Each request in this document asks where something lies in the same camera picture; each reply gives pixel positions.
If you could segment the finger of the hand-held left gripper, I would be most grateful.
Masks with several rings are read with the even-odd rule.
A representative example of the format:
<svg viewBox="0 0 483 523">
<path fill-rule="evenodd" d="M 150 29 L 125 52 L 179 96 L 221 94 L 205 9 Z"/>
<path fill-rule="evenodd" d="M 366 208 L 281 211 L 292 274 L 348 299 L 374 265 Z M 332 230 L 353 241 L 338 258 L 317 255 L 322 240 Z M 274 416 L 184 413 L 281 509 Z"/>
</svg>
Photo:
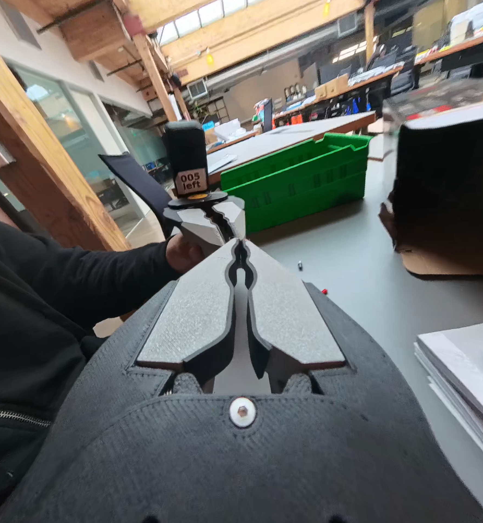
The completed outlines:
<svg viewBox="0 0 483 523">
<path fill-rule="evenodd" d="M 224 237 L 244 240 L 246 238 L 245 201 L 239 197 L 227 197 L 214 204 L 216 222 L 222 227 Z"/>
<path fill-rule="evenodd" d="M 232 229 L 217 208 L 186 208 L 176 211 L 184 238 L 210 256 L 232 239 Z"/>
</svg>

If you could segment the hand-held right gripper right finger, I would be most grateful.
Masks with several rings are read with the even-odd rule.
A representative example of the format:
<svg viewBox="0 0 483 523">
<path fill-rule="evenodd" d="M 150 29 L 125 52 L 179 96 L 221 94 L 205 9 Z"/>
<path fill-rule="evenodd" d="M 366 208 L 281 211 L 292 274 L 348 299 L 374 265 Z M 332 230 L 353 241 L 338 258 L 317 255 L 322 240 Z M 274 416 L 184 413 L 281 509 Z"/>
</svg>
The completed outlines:
<svg viewBox="0 0 483 523">
<path fill-rule="evenodd" d="M 283 389 L 292 375 L 343 367 L 335 337 L 304 282 L 249 240 L 244 241 L 247 335 L 258 378 Z"/>
</svg>

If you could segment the brown cardboard box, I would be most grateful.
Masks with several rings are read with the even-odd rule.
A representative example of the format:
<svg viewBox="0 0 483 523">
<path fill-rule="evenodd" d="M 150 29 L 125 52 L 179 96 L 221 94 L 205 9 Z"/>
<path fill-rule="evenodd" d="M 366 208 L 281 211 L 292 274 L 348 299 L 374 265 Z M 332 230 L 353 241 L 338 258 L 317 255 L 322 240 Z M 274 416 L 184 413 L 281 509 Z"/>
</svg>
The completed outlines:
<svg viewBox="0 0 483 523">
<path fill-rule="evenodd" d="M 404 268 L 483 277 L 483 102 L 385 116 L 396 161 L 379 217 Z"/>
</svg>

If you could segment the wooden post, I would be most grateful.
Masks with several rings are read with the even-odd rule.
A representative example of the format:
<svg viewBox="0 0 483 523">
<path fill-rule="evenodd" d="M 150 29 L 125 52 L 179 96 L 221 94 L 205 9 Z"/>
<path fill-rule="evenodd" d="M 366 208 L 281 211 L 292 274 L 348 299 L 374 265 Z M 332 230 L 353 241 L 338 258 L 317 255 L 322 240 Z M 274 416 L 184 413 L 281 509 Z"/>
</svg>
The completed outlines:
<svg viewBox="0 0 483 523">
<path fill-rule="evenodd" d="M 87 250 L 131 249 L 1 55 L 0 142 L 14 158 L 0 178 L 53 239 Z"/>
</svg>

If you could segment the person's left forearm black sleeve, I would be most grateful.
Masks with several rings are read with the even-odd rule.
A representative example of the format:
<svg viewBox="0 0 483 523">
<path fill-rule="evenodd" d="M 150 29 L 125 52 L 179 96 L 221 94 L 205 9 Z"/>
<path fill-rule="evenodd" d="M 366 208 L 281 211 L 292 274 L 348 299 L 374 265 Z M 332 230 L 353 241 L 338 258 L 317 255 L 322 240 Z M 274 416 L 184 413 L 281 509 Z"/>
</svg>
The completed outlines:
<svg viewBox="0 0 483 523">
<path fill-rule="evenodd" d="M 37 274 L 35 290 L 65 317 L 91 329 L 104 319 L 138 309 L 178 279 L 183 269 L 170 265 L 168 243 L 124 252 L 56 249 Z"/>
</svg>

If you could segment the person's left hand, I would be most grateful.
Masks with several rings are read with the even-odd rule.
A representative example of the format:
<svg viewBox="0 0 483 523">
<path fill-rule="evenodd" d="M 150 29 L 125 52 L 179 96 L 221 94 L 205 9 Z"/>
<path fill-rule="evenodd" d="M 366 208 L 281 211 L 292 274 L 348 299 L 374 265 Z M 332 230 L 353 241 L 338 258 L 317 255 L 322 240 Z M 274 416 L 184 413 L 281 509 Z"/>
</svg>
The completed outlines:
<svg viewBox="0 0 483 523">
<path fill-rule="evenodd" d="M 166 261 L 178 274 L 185 274 L 205 259 L 201 247 L 177 233 L 167 241 Z"/>
</svg>

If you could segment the lego instruction booklet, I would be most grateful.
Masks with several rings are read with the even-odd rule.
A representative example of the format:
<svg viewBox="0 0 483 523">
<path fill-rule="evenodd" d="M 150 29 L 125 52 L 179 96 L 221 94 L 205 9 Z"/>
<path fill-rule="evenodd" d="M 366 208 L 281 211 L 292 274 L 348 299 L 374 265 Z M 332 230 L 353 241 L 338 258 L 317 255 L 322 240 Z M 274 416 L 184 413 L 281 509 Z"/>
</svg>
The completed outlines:
<svg viewBox="0 0 483 523">
<path fill-rule="evenodd" d="M 483 323 L 420 334 L 414 353 L 430 388 L 483 452 Z"/>
</svg>

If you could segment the green plastic bin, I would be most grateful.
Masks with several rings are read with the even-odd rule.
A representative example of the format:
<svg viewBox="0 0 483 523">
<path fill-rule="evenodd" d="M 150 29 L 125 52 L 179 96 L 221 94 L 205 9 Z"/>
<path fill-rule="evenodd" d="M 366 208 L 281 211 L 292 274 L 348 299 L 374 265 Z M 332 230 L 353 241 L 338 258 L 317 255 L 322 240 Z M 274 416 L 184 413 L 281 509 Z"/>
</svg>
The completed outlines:
<svg viewBox="0 0 483 523">
<path fill-rule="evenodd" d="M 245 201 L 247 234 L 362 200 L 369 136 L 326 133 L 221 173 Z"/>
</svg>

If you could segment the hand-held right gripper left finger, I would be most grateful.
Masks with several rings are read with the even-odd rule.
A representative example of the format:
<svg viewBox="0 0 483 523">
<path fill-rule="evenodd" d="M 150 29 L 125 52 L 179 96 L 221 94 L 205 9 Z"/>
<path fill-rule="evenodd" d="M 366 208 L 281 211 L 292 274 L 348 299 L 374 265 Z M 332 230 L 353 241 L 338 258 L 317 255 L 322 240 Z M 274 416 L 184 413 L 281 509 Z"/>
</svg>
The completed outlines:
<svg viewBox="0 0 483 523">
<path fill-rule="evenodd" d="M 231 362 L 241 242 L 232 239 L 184 274 L 155 317 L 139 367 L 192 374 L 205 385 Z"/>
</svg>

